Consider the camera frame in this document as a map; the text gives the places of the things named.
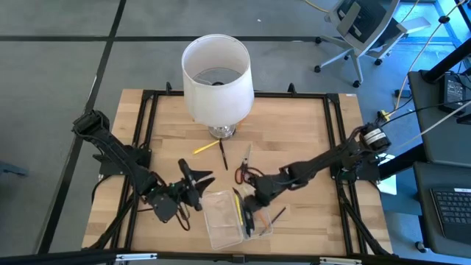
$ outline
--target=chair armrest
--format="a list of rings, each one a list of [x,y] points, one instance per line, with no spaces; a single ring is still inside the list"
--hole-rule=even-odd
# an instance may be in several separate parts
[[[429,26],[430,23],[424,17],[407,20],[397,25],[400,31],[405,34],[418,32],[422,29],[428,28]]]
[[[353,2],[347,14],[337,26],[337,31],[339,31],[340,35],[342,35],[343,37],[347,36],[348,31],[353,25],[353,22],[355,22],[356,17],[360,13],[360,9],[360,5],[357,2]]]

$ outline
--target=chair wheel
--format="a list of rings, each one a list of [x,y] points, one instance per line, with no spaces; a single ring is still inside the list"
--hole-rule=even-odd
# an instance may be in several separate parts
[[[421,253],[427,252],[427,249],[425,248],[424,243],[421,241],[415,242],[415,248],[417,248],[417,250],[419,250],[419,252]]]

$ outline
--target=white lamp shade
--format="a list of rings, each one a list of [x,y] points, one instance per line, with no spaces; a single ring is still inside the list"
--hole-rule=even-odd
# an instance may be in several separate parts
[[[230,69],[241,76],[224,85],[205,85],[194,78],[211,69]],[[245,46],[226,35],[206,35],[190,43],[182,56],[183,90],[195,122],[223,127],[240,122],[250,112],[254,92],[250,56]]]

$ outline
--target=office chair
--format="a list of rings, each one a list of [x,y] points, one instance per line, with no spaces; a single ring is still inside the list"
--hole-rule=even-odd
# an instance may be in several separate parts
[[[13,173],[13,174],[17,174],[18,176],[28,175],[28,171],[26,169],[22,169],[12,164],[0,161],[0,175],[2,173]]]
[[[353,60],[358,80],[353,87],[358,88],[363,82],[359,58],[363,55],[376,58],[375,65],[379,66],[383,58],[390,55],[392,47],[412,32],[425,29],[430,23],[425,18],[415,18],[398,23],[393,19],[400,0],[392,0],[388,10],[385,10],[378,0],[340,0],[325,16],[340,33],[341,37],[320,36],[316,38],[319,44],[323,40],[344,49],[340,54],[326,60],[314,68],[316,73],[321,68],[340,59]]]

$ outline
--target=floor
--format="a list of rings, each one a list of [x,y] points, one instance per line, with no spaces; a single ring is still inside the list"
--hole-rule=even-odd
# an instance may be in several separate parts
[[[333,5],[328,0],[315,2],[324,8]],[[335,31],[324,22],[321,12],[298,0],[219,0],[214,3],[208,0],[128,1],[116,34],[317,36]],[[445,12],[451,9],[449,1],[440,0],[440,3]],[[3,0],[0,2],[0,40],[5,35],[107,36],[118,5],[119,0]],[[396,18],[403,18],[411,5],[402,4]],[[440,14],[433,5],[420,4],[409,18],[422,15],[432,23],[432,28],[438,25]],[[450,28],[458,40],[464,41],[470,32],[460,24],[458,11],[454,15]],[[391,57],[379,67],[373,64],[373,59],[362,58],[365,80],[359,89],[351,86],[355,71],[350,61],[335,62],[320,74],[313,72],[318,62],[339,50],[329,43],[318,46],[292,42],[244,44],[252,59],[255,89],[285,91],[293,82],[298,91],[357,93],[364,121],[372,121],[377,110],[394,107],[392,91],[401,86],[409,66],[423,47],[423,42],[417,41],[426,39],[432,28],[411,35],[410,39],[416,42],[399,43]],[[455,49],[449,28],[442,27],[436,37],[441,37],[440,42],[434,41],[425,50],[415,70],[434,66]],[[35,251],[71,145],[71,123],[87,102],[105,44],[104,41],[0,41],[0,121],[4,124],[0,130],[0,160],[29,170],[29,176],[24,178],[11,174],[0,177],[0,256]],[[167,81],[175,89],[181,88],[180,58],[188,44],[182,41],[115,42],[95,108],[113,120],[123,88],[162,89]],[[413,108],[411,104],[402,111]],[[410,115],[389,125],[386,132],[392,143],[399,145],[419,133],[419,128],[414,115]],[[400,154],[413,145],[397,149],[393,154]],[[90,144],[82,147],[54,237],[53,252],[78,250],[81,246],[91,206],[91,189],[99,168],[91,157],[95,152]],[[413,190],[413,185],[409,185],[414,182],[411,178],[410,174],[404,177],[407,180],[404,185]],[[415,232],[417,217],[394,212],[396,201],[394,197],[383,197],[384,204],[390,205],[385,206],[386,219],[396,254],[457,264],[471,262],[417,252],[414,242],[421,240],[421,235]]]

